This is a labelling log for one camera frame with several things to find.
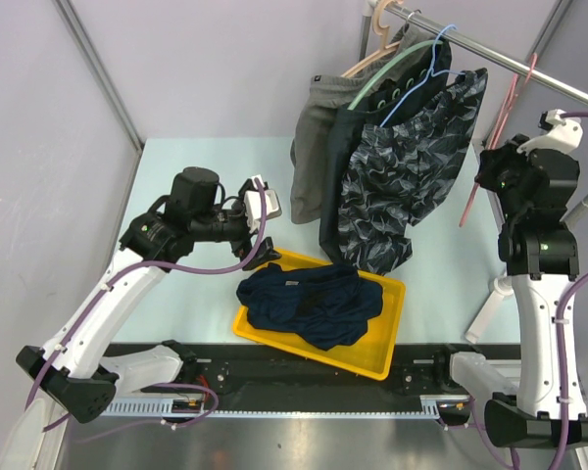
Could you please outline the pink wire hanger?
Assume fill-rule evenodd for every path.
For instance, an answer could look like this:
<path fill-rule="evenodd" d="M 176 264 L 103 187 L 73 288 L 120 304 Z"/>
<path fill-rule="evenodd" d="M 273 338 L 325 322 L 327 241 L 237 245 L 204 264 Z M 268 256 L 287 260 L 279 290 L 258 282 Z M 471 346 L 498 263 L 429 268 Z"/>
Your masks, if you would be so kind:
<path fill-rule="evenodd" d="M 533 74 L 533 72 L 535 70 L 537 61 L 538 61 L 538 54 L 533 53 L 530 56 L 529 72 L 523 81 L 520 81 L 519 74 L 515 74 L 513 76 L 513 79 L 511 81 L 510 87 L 509 87 L 507 94 L 505 96 L 505 99 L 502 102 L 502 105 L 501 105 L 500 110 L 498 112 L 497 118 L 493 124 L 493 127 L 492 127 L 490 133 L 488 134 L 488 136 L 485 140 L 485 144 L 483 145 L 484 150 L 492 150 L 497 147 L 499 140 L 503 134 L 503 131 L 505 130 L 505 127 L 507 125 L 507 121 L 509 119 L 509 116 L 515 107 L 515 102 L 517 101 L 518 97 L 522 94 L 523 89 L 525 88 L 525 86 L 529 82 L 531 75 Z M 466 221 L 468 219 L 468 216 L 469 216 L 470 210 L 472 208 L 472 205 L 474 203 L 478 189 L 479 189 L 479 184 L 477 182 L 474 182 L 472 189 L 470 191 L 469 197 L 466 201 L 465 209 L 464 209 L 462 216 L 461 216 L 461 219 L 459 221 L 460 228 L 462 228 L 466 224 Z"/>

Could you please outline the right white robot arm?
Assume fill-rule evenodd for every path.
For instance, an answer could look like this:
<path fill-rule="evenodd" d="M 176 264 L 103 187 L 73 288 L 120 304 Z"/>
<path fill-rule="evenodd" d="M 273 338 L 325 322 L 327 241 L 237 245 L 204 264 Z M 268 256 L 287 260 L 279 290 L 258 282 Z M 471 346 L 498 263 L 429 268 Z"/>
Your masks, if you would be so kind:
<path fill-rule="evenodd" d="M 483 423 L 495 447 L 588 447 L 588 415 L 575 359 L 560 371 L 557 330 L 572 339 L 573 301 L 564 292 L 579 274 L 577 241 L 563 217 L 577 188 L 579 163 L 554 148 L 528 150 L 518 134 L 480 154 L 476 182 L 493 192 L 504 223 L 499 258 L 511 278 L 519 314 L 520 380 L 516 390 L 494 376 L 475 377 L 457 359 L 434 365 L 432 380 L 454 393 L 467 378 L 487 398 Z"/>

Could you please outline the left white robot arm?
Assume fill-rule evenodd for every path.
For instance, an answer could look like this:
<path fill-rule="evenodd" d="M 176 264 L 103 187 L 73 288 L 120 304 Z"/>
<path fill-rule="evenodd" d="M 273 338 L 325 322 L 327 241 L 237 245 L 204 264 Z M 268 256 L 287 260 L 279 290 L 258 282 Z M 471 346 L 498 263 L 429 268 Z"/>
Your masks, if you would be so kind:
<path fill-rule="evenodd" d="M 276 192 L 259 175 L 227 196 L 209 169 L 189 166 L 178 173 L 169 193 L 130 222 L 103 276 L 60 331 L 18 353 L 17 365 L 33 382 L 25 403 L 44 392 L 85 424 L 116 395 L 190 389 L 197 356 L 177 341 L 116 357 L 105 352 L 168 273 L 221 275 L 279 259 L 265 230 L 280 214 Z"/>

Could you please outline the navy blue shorts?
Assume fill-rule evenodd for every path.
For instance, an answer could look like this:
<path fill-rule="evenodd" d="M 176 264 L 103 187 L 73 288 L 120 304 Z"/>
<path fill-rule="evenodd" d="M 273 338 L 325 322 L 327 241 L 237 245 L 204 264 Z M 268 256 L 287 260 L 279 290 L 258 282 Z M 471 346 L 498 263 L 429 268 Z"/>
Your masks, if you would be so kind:
<path fill-rule="evenodd" d="M 381 285 L 340 264 L 285 271 L 270 263 L 236 291 L 252 327 L 294 333 L 323 351 L 356 344 L 381 314 L 382 294 Z"/>

